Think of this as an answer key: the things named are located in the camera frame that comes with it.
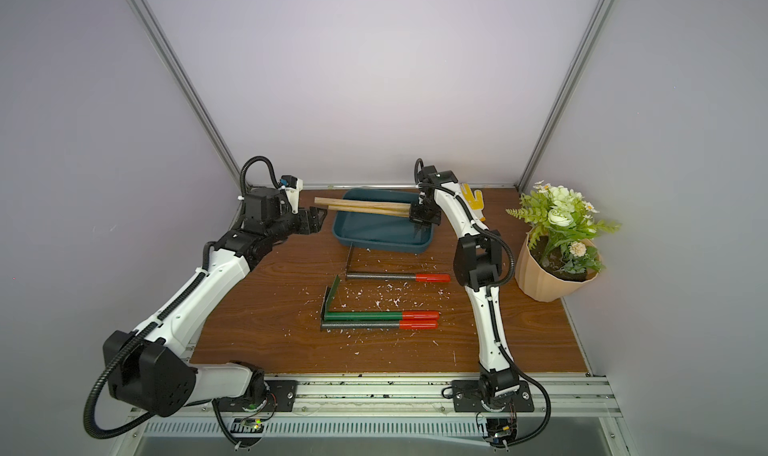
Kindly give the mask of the wooden handle small hoe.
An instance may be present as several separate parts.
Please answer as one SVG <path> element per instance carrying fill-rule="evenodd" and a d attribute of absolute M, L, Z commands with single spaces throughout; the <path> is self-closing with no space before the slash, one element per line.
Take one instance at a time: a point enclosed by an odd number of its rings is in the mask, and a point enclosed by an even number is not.
<path fill-rule="evenodd" d="M 411 208 L 411 205 L 406 203 L 358 201 L 358 200 L 321 198 L 321 197 L 316 197 L 314 199 L 314 202 L 316 204 L 325 205 L 325 206 L 349 207 L 349 208 L 358 208 L 358 209 L 375 209 L 375 210 L 394 211 L 394 212 L 408 212 Z"/>

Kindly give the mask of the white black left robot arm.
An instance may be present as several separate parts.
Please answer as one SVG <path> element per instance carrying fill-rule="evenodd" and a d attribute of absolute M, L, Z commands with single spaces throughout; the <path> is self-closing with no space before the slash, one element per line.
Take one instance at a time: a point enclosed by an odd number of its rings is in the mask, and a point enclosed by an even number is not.
<path fill-rule="evenodd" d="M 83 427 L 94 439 L 130 432 L 153 417 L 209 403 L 261 410 L 274 402 L 261 368 L 245 362 L 193 365 L 184 354 L 225 296 L 278 245 L 318 233 L 326 213 L 299 205 L 302 181 L 278 177 L 265 156 L 250 158 L 239 175 L 239 213 L 218 240 L 205 244 L 193 276 L 160 309 L 103 344 L 105 367 L 90 390 Z"/>

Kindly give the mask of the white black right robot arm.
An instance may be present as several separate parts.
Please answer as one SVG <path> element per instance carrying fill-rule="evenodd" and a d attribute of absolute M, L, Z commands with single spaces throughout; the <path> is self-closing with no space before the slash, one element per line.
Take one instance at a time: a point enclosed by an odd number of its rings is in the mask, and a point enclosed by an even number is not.
<path fill-rule="evenodd" d="M 544 419 L 551 418 L 551 398 L 546 389 L 515 363 L 504 332 L 499 304 L 502 286 L 512 279 L 514 256 L 498 232 L 490 230 L 470 207 L 458 179 L 451 171 L 414 164 L 418 201 L 409 219 L 422 226 L 450 223 L 456 238 L 453 271 L 472 306 L 479 344 L 481 398 L 486 405 L 498 402 L 527 382 L 544 398 Z"/>

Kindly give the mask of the teal plastic storage box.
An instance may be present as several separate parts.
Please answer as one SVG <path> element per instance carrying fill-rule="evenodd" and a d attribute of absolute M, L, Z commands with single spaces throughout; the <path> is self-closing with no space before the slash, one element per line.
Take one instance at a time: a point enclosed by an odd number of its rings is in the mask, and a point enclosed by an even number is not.
<path fill-rule="evenodd" d="M 344 200 L 412 204 L 418 200 L 413 192 L 355 188 Z M 361 249 L 424 253 L 433 241 L 434 228 L 425 228 L 407 218 L 364 213 L 337 212 L 332 234 L 343 246 Z"/>

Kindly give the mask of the yellow white work glove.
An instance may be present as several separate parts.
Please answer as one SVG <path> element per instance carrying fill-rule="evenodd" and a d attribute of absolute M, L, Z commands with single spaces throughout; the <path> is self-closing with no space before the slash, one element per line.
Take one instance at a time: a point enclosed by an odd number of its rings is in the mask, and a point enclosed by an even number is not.
<path fill-rule="evenodd" d="M 461 185 L 462 196 L 467 202 L 467 205 L 472 212 L 475 219 L 484 222 L 485 217 L 483 210 L 485 207 L 483 194 L 481 190 L 473 190 L 468 184 L 463 183 Z"/>

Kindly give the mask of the grey tool red grip upper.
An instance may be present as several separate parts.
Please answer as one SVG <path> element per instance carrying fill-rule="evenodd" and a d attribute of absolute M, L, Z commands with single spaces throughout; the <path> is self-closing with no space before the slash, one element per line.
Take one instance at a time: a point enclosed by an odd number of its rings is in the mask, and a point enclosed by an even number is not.
<path fill-rule="evenodd" d="M 392 280 L 415 281 L 424 283 L 449 283 L 451 276 L 447 273 L 388 273 L 388 272 L 356 272 L 351 270 L 354 247 L 348 250 L 345 265 L 346 280 Z"/>

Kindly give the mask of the grey tool red grip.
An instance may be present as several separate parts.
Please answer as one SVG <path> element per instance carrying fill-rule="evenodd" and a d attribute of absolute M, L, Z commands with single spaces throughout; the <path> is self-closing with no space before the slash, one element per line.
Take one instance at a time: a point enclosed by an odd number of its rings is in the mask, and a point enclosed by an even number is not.
<path fill-rule="evenodd" d="M 327 321 L 321 323 L 324 330 L 331 329 L 401 329 L 433 330 L 438 328 L 438 321 Z"/>
<path fill-rule="evenodd" d="M 348 250 L 345 265 L 346 280 L 392 280 L 415 281 L 424 283 L 449 283 L 451 276 L 447 273 L 388 273 L 388 272 L 356 272 L 351 270 L 354 247 Z"/>

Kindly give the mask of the green tool red grip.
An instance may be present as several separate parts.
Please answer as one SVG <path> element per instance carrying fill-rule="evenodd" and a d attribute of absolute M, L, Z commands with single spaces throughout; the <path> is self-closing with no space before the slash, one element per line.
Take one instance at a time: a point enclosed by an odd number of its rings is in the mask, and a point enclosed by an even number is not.
<path fill-rule="evenodd" d="M 438 320 L 439 311 L 332 311 L 331 303 L 340 285 L 340 277 L 336 276 L 331 285 L 326 289 L 322 307 L 321 320 L 324 322 L 352 322 L 352 321 L 432 321 Z"/>

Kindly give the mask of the grey tool red grip lower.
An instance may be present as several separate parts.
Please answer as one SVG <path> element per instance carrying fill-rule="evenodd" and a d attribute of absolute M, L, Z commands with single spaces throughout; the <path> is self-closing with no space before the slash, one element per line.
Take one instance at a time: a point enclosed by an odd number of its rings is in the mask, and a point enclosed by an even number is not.
<path fill-rule="evenodd" d="M 438 328 L 438 321 L 327 321 L 321 323 L 324 330 L 331 329 L 401 329 L 433 330 Z"/>

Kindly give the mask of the tan ribbed flower pot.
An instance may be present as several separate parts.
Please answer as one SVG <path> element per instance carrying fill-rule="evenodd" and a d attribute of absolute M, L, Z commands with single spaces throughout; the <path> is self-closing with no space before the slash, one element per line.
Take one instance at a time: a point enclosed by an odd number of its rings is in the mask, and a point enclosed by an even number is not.
<path fill-rule="evenodd" d="M 531 299 L 549 303 L 566 297 L 594 280 L 598 273 L 587 271 L 584 281 L 570 281 L 555 277 L 543 269 L 531 255 L 525 236 L 519 257 L 515 263 L 514 276 L 519 289 Z"/>

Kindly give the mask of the green artificial flower plant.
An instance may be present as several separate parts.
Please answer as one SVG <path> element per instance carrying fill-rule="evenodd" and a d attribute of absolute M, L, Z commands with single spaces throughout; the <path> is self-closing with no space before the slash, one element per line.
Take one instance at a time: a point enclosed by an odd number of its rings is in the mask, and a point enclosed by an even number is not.
<path fill-rule="evenodd" d="M 617 222 L 601 220 L 583 195 L 540 181 L 507 213 L 530 226 L 527 249 L 543 270 L 561 280 L 583 282 L 604 269 L 598 250 L 587 243 L 617 232 Z"/>

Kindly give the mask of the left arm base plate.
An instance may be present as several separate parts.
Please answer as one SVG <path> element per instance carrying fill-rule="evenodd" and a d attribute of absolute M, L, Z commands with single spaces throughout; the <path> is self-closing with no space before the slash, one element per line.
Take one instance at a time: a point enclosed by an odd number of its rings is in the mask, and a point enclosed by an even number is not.
<path fill-rule="evenodd" d="M 239 397 L 223 397 L 215 407 L 224 413 L 291 412 L 297 396 L 296 380 L 267 379 L 261 388 L 248 390 Z"/>

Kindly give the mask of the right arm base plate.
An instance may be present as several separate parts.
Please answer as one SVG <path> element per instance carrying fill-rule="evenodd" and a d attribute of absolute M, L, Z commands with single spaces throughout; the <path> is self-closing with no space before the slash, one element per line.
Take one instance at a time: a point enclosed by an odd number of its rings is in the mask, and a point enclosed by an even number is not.
<path fill-rule="evenodd" d="M 452 380 L 442 395 L 451 400 L 454 411 L 458 413 L 533 413 L 535 410 L 532 392 L 524 380 L 494 394 L 479 380 Z"/>

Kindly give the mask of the aluminium front rail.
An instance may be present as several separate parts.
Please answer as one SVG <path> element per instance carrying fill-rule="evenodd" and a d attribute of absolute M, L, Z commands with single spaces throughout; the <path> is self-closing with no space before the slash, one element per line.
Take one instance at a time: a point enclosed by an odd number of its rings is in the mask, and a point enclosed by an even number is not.
<path fill-rule="evenodd" d="M 276 438 L 423 438 L 512 449 L 541 422 L 542 443 L 561 420 L 596 426 L 610 455 L 635 455 L 614 392 L 604 376 L 539 373 L 492 403 L 468 373 L 272 375 L 262 410 L 234 401 L 185 407 L 120 437 L 115 455 L 134 455 L 150 437 L 223 437 L 237 448 Z"/>

